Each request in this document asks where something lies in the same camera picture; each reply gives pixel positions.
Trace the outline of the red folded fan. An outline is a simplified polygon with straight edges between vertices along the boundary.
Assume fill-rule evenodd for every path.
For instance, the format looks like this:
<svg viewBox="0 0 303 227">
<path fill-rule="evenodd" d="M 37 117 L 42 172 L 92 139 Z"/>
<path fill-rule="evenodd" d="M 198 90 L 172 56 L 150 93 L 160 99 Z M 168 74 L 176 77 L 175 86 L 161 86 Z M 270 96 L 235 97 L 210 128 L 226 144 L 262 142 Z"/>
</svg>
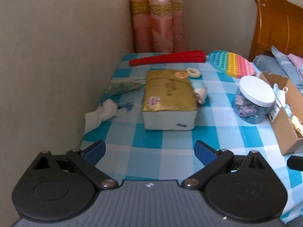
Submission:
<svg viewBox="0 0 303 227">
<path fill-rule="evenodd" d="M 201 50 L 184 51 L 163 55 L 150 56 L 147 58 L 132 59 L 129 61 L 130 67 L 154 64 L 172 63 L 205 63 L 206 54 Z"/>
</svg>

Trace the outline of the brown cardboard box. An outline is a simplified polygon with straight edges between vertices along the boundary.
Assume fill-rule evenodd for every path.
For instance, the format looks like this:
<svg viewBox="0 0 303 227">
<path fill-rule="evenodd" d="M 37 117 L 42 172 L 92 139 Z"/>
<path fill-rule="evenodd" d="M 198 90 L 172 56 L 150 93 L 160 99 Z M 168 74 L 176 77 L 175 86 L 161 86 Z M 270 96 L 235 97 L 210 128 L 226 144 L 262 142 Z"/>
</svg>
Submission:
<svg viewBox="0 0 303 227">
<path fill-rule="evenodd" d="M 297 87 L 287 77 L 262 72 L 260 78 L 271 87 L 278 85 L 280 90 L 287 88 L 286 104 L 290 106 L 292 114 L 302 121 L 302 95 Z M 302 152 L 302 135 L 297 132 L 288 118 L 283 107 L 275 103 L 269 113 L 269 120 L 275 133 L 281 154 L 294 154 Z"/>
</svg>

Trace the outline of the clear jar white lid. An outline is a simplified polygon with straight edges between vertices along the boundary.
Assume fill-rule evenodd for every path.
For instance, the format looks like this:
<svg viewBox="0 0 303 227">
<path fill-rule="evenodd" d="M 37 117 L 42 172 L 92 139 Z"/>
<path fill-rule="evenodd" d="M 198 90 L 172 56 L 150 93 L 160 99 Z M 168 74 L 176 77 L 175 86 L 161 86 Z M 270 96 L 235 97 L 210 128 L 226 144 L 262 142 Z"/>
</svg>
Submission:
<svg viewBox="0 0 303 227">
<path fill-rule="evenodd" d="M 233 109 L 240 119 L 249 124 L 261 123 L 276 101 L 272 87 L 255 76 L 240 79 L 233 100 Z"/>
</svg>

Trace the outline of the rainbow pop-it toy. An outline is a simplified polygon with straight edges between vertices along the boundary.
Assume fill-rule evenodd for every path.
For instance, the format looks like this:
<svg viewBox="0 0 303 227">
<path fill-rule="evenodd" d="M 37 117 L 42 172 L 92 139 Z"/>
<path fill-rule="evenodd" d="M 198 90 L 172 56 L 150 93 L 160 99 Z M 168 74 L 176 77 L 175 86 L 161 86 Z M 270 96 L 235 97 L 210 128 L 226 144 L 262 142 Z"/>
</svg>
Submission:
<svg viewBox="0 0 303 227">
<path fill-rule="evenodd" d="M 218 71 L 237 79 L 255 74 L 255 68 L 252 63 L 232 52 L 213 51 L 208 55 L 208 61 Z"/>
</svg>

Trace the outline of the gold tissue pack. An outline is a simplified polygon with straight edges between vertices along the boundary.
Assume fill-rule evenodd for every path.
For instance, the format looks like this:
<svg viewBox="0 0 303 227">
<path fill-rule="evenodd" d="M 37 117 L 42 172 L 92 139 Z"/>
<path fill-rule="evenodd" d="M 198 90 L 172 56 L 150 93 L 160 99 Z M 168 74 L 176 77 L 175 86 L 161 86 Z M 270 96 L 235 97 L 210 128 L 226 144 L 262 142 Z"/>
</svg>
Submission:
<svg viewBox="0 0 303 227">
<path fill-rule="evenodd" d="M 195 127 L 197 104 L 185 70 L 147 72 L 142 115 L 147 130 L 188 131 Z"/>
</svg>

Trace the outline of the pink gold curtain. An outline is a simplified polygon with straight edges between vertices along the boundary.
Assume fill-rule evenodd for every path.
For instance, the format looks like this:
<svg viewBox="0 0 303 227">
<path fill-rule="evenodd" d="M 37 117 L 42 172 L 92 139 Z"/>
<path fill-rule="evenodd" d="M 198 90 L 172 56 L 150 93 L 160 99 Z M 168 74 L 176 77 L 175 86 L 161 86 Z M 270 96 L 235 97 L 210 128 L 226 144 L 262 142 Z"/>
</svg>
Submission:
<svg viewBox="0 0 303 227">
<path fill-rule="evenodd" d="M 183 0 L 130 0 L 138 53 L 186 51 Z"/>
</svg>

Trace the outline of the crumpled green blue bag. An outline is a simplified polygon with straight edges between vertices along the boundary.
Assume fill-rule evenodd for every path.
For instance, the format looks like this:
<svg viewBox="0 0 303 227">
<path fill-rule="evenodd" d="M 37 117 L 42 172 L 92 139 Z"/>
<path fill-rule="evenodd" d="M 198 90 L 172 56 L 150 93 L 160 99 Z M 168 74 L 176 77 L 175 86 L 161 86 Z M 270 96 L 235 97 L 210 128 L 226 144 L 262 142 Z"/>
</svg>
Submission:
<svg viewBox="0 0 303 227">
<path fill-rule="evenodd" d="M 142 88 L 146 83 L 146 78 L 130 77 L 130 78 L 114 78 L 112 79 L 105 93 L 109 96 L 121 95 L 130 91 Z"/>
</svg>

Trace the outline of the blue patterned pillow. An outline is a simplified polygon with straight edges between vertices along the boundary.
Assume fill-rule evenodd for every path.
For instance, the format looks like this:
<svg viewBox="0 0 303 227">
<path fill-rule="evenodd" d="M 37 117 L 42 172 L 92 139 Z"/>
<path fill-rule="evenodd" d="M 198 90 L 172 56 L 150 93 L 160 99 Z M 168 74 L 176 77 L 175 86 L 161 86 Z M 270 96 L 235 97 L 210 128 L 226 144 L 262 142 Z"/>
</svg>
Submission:
<svg viewBox="0 0 303 227">
<path fill-rule="evenodd" d="M 271 47 L 271 52 L 280 68 L 284 70 L 293 84 L 295 84 L 295 86 L 299 89 L 302 88 L 302 77 L 290 59 L 284 53 L 278 51 L 274 46 Z"/>
</svg>

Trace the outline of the blue white checkered tablecloth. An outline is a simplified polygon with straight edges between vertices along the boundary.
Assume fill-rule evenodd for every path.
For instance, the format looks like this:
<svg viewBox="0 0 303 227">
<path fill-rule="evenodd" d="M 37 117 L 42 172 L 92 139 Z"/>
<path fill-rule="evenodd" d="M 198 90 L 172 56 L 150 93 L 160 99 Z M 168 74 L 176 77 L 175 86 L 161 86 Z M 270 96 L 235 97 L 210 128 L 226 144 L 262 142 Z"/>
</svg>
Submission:
<svg viewBox="0 0 303 227">
<path fill-rule="evenodd" d="M 106 143 L 106 154 L 97 167 L 116 181 L 184 180 L 202 168 L 194 155 L 194 143 L 202 140 L 214 149 L 229 149 L 236 155 L 259 151 L 268 161 L 288 192 L 282 221 L 302 215 L 302 172 L 287 167 L 288 156 L 282 155 L 269 120 L 249 124 L 232 108 L 238 79 L 218 72 L 209 63 L 160 64 L 130 67 L 129 61 L 144 54 L 124 56 L 114 73 L 115 78 L 146 78 L 150 70 L 189 67 L 201 72 L 199 81 L 208 89 L 203 106 L 198 108 L 195 127 L 190 131 L 146 130 L 142 103 L 119 117 L 113 117 L 83 137 L 81 148 L 97 140 Z"/>
</svg>

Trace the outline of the wooden headboard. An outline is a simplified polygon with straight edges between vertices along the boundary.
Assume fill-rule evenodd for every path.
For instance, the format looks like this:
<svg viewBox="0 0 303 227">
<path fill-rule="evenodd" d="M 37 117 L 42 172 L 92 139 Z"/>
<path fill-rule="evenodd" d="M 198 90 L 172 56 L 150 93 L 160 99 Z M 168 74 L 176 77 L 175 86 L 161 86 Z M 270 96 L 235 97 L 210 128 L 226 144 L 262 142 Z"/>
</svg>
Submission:
<svg viewBox="0 0 303 227">
<path fill-rule="evenodd" d="M 272 56 L 271 47 L 302 57 L 302 7 L 287 0 L 255 0 L 257 17 L 249 61 Z"/>
</svg>

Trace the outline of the small blue plush doll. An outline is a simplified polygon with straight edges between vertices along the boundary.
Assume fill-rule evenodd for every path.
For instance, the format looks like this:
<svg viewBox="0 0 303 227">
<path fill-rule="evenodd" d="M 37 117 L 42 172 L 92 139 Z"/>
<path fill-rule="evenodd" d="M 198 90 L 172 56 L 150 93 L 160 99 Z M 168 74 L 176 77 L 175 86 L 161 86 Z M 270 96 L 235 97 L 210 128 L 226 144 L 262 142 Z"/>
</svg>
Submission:
<svg viewBox="0 0 303 227">
<path fill-rule="evenodd" d="M 203 105 L 205 103 L 207 97 L 207 88 L 205 84 L 201 81 L 193 80 L 191 81 L 194 98 L 196 103 L 199 105 Z"/>
</svg>

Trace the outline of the light blue face mask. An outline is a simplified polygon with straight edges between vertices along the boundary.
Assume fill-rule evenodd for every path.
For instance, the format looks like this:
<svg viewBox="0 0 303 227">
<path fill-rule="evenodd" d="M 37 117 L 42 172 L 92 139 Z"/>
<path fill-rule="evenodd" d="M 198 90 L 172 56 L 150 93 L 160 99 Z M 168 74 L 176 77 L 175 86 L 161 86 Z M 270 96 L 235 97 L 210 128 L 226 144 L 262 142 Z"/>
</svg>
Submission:
<svg viewBox="0 0 303 227">
<path fill-rule="evenodd" d="M 279 86 L 277 85 L 277 83 L 275 83 L 273 85 L 273 91 L 274 91 L 274 93 L 276 95 L 276 98 L 277 98 L 278 103 L 280 104 L 280 106 L 284 108 L 287 116 L 291 117 L 292 116 L 291 108 L 286 103 L 286 94 L 288 92 L 288 88 L 287 87 L 283 87 L 282 89 L 279 89 Z"/>
</svg>

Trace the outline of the white knotted cloth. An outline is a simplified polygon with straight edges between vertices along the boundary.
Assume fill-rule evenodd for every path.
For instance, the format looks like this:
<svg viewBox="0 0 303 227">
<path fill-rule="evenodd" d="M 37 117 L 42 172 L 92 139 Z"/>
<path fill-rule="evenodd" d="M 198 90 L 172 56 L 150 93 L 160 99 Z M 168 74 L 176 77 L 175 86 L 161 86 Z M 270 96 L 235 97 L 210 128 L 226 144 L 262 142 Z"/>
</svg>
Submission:
<svg viewBox="0 0 303 227">
<path fill-rule="evenodd" d="M 85 114 L 85 129 L 83 135 L 98 128 L 100 124 L 114 116 L 121 116 L 127 112 L 127 108 L 119 108 L 118 105 L 107 99 L 95 111 Z"/>
</svg>

